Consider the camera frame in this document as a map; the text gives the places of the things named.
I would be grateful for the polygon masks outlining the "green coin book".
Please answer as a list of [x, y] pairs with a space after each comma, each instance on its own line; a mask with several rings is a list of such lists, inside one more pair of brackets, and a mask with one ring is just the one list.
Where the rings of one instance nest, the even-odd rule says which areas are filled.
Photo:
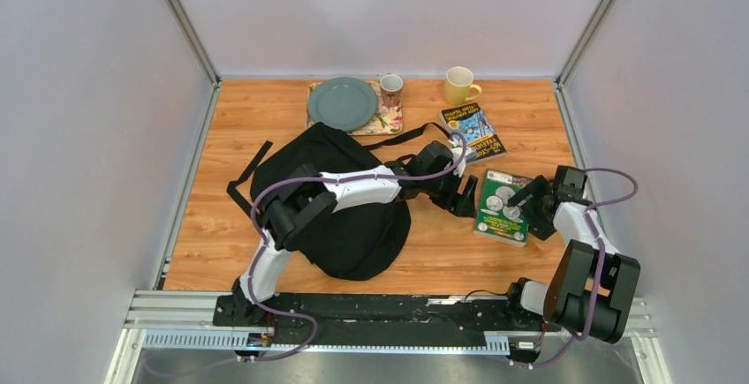
[[530, 181], [528, 177], [487, 169], [480, 189], [473, 233], [524, 247], [530, 236], [528, 223], [520, 206], [510, 207], [508, 202]]

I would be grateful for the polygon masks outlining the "treehouse paperback book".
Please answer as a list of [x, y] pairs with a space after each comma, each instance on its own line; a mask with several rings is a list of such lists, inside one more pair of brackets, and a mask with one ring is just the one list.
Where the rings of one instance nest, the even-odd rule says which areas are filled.
[[477, 102], [443, 109], [439, 113], [449, 132], [459, 132], [473, 149], [467, 164], [488, 161], [507, 154], [507, 149]]

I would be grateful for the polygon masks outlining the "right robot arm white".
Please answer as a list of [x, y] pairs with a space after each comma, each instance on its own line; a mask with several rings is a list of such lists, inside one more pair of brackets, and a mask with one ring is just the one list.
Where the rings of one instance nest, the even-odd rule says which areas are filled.
[[629, 319], [640, 264], [605, 235], [598, 215], [602, 204], [584, 196], [587, 174], [560, 166], [552, 178], [537, 176], [510, 198], [531, 235], [545, 240], [559, 234], [565, 251], [550, 283], [520, 278], [511, 284], [503, 316], [517, 330], [540, 316], [578, 339], [617, 343]]

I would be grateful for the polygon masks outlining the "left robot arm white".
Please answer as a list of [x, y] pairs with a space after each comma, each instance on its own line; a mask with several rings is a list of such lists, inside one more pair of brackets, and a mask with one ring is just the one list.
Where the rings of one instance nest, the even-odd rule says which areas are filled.
[[477, 213], [478, 179], [465, 174], [476, 151], [453, 136], [450, 144], [433, 141], [408, 162], [390, 162], [349, 173], [319, 172], [311, 165], [270, 185], [255, 199], [249, 216], [261, 236], [247, 270], [238, 278], [242, 296], [235, 313], [247, 326], [269, 317], [269, 301], [291, 253], [324, 228], [330, 217], [366, 205], [393, 205], [426, 194], [439, 208], [461, 218]]

